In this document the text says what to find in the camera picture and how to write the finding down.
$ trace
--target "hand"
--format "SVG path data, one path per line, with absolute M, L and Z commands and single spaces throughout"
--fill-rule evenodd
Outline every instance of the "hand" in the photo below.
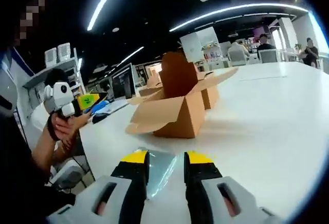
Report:
M 53 125 L 53 130 L 56 136 L 60 140 L 66 140 L 69 138 L 70 134 L 73 133 L 74 128 L 71 125 L 71 121 L 68 119 L 67 121 L 58 117 L 58 114 L 53 113 L 51 116 L 51 123 Z
M 89 111 L 86 114 L 82 114 L 78 117 L 74 117 L 69 124 L 72 124 L 74 126 L 74 129 L 78 130 L 87 124 L 91 114 L 92 111 Z

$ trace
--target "gray panel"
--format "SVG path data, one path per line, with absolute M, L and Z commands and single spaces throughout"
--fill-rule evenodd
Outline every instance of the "gray panel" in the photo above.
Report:
M 74 206 L 66 205 L 48 217 L 52 224 L 119 223 L 122 204 L 130 179 L 103 176 L 76 197 Z M 93 212 L 106 189 L 115 185 L 102 216 Z
M 202 180 L 202 184 L 210 202 L 214 224 L 282 223 L 268 210 L 259 209 L 255 197 L 231 177 Z M 226 190 L 232 204 L 236 207 L 236 216 L 230 216 L 219 187 Z

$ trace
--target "ceiling light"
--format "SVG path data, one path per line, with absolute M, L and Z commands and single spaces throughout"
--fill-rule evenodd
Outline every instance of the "ceiling light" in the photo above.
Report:
M 78 71 L 80 71 L 82 65 L 82 58 L 79 58 L 78 60 Z
M 91 83 L 91 82 L 93 82 L 93 81 L 95 81 L 95 80 L 97 80 L 97 78 L 90 79 L 90 80 L 88 81 L 88 83 Z
M 133 52 L 132 54 L 130 54 L 127 58 L 125 58 L 123 61 L 121 61 L 116 67 L 118 67 L 119 65 L 121 65 L 123 62 L 125 62 L 126 60 L 128 60 L 130 57 L 132 57 L 133 55 L 137 54 L 139 51 L 141 51 L 144 47 L 140 47 L 139 49 L 137 49 L 135 52 Z
M 107 65 L 99 66 L 99 67 L 97 67 L 97 68 L 93 71 L 93 73 L 97 73 L 97 72 L 103 71 L 103 70 L 105 70 L 106 68 L 107 68 Z
M 258 16 L 258 15 L 268 15 L 267 12 L 262 12 L 262 13 L 250 13 L 250 14 L 245 14 L 244 17 L 248 16 Z
M 287 4 L 280 4 L 280 3 L 255 3 L 255 4 L 245 4 L 245 5 L 240 5 L 240 6 L 235 6 L 235 7 L 228 7 L 228 8 L 223 8 L 223 9 L 220 9 L 220 10 L 216 10 L 216 11 L 213 11 L 213 12 L 209 12 L 209 13 L 206 13 L 204 15 L 201 15 L 199 17 L 196 17 L 196 18 L 193 18 L 191 20 L 188 20 L 172 29 L 169 30 L 169 32 L 173 32 L 185 25 L 188 25 L 192 22 L 195 22 L 195 21 L 198 21 L 198 20 L 201 20 L 205 17 L 209 17 L 211 15 L 214 15 L 214 14 L 218 14 L 218 13 L 222 13 L 222 12 L 226 12 L 226 11 L 230 11 L 230 10 L 236 10 L 236 9 L 240 9 L 240 8 L 247 8 L 247 7 L 264 7 L 264 6 L 267 6 L 267 7 L 286 7 L 286 8 L 292 8 L 292 9 L 295 9 L 295 10 L 299 10 L 299 11 L 304 11 L 304 12 L 308 12 L 306 9 L 304 8 L 301 8 L 301 7 L 297 7 L 297 6 L 293 6 L 293 5 L 287 5 Z
M 101 1 L 98 3 L 98 5 L 97 5 L 97 7 L 96 7 L 96 10 L 94 11 L 94 14 L 93 14 L 93 16 L 92 16 L 92 19 L 91 19 L 90 22 L 89 22 L 89 25 L 88 25 L 88 28 L 87 28 L 88 31 L 89 31 L 89 30 L 92 30 L 92 28 L 93 28 L 93 26 L 94 26 L 94 24 L 95 24 L 95 21 L 96 21 L 98 15 L 99 15 L 99 13 L 101 12 L 101 10 L 102 10 L 102 8 L 103 8 L 103 6 L 104 6 L 104 4 L 105 4 L 106 1 L 107 1 L 107 0 L 101 0 Z
M 205 25 L 201 25 L 201 26 L 199 26 L 199 27 L 194 28 L 194 30 L 197 30 L 197 29 L 200 29 L 200 28 L 206 27 L 206 26 L 208 26 L 208 25 L 212 25 L 213 23 L 214 23 L 214 22 L 210 22 L 210 23 L 207 23 L 207 24 L 205 24 Z
M 238 17 L 243 17 L 243 16 L 239 15 L 239 16 L 234 16 L 234 17 L 227 17 L 227 18 L 224 18 L 222 20 L 217 20 L 217 21 L 215 21 L 215 23 L 222 22 L 222 21 L 225 21 L 225 20 L 233 20 L 233 19 L 238 18 Z

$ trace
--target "person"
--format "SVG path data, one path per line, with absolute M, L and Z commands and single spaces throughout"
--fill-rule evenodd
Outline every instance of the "person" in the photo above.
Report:
M 243 41 L 239 41 L 238 42 L 240 45 L 242 45 L 242 46 L 244 46 L 247 50 L 248 50 L 248 48 L 243 44 Z
M 267 43 L 268 37 L 266 34 L 261 34 L 261 36 L 259 37 L 259 42 L 261 43 L 258 48 L 257 48 L 257 56 L 258 59 L 260 59 L 259 57 L 259 51 L 260 50 L 265 50 L 265 49 L 276 49 L 275 46 Z
M 314 46 L 313 40 L 311 38 L 306 39 L 307 47 L 299 54 L 299 58 L 303 59 L 305 65 L 318 67 L 317 59 L 319 58 L 319 51 L 317 47 Z
M 227 54 L 229 55 L 229 53 L 233 51 L 242 51 L 246 56 L 250 56 L 246 47 L 241 44 L 238 44 L 237 41 L 232 43 L 232 46 L 227 50 Z
M 47 75 L 45 86 L 49 85 L 50 87 L 53 87 L 57 82 L 68 83 L 68 77 L 66 76 L 66 73 L 61 69 L 53 69 Z M 46 110 L 44 102 L 40 103 L 34 109 L 31 115 L 31 122 L 33 126 L 36 129 L 42 131 L 47 123 L 49 114 L 50 110 Z M 82 169 L 87 171 L 87 162 L 84 158 L 84 151 L 81 141 L 78 139 L 78 131 L 87 123 L 89 117 L 90 112 L 82 114 L 79 117 L 71 118 L 70 122 L 72 122 L 72 133 L 68 139 L 57 142 L 58 147 L 56 148 L 53 155 L 52 165 L 57 171 L 61 169 L 61 167 L 66 163 L 66 160 L 70 156 L 74 156 L 74 159 L 79 165 L 81 165 Z
M 61 140 L 69 139 L 74 127 L 59 118 L 56 113 L 50 117 L 50 125 L 44 126 L 42 134 L 30 150 L 13 116 L 16 107 L 16 86 L 8 73 L 10 51 L 0 49 L 0 167 L 4 178 L 2 201 L 5 215 L 11 220 L 44 223 L 45 217 L 66 204 L 75 203 L 75 195 L 58 192 L 45 186 L 48 182 L 56 141 L 51 138 L 49 129 Z

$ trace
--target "monitor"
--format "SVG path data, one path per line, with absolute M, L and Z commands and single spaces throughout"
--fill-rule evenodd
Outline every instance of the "monitor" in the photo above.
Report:
M 126 99 L 129 99 L 136 94 L 131 63 L 112 74 L 112 88 L 114 98 L 126 97 Z

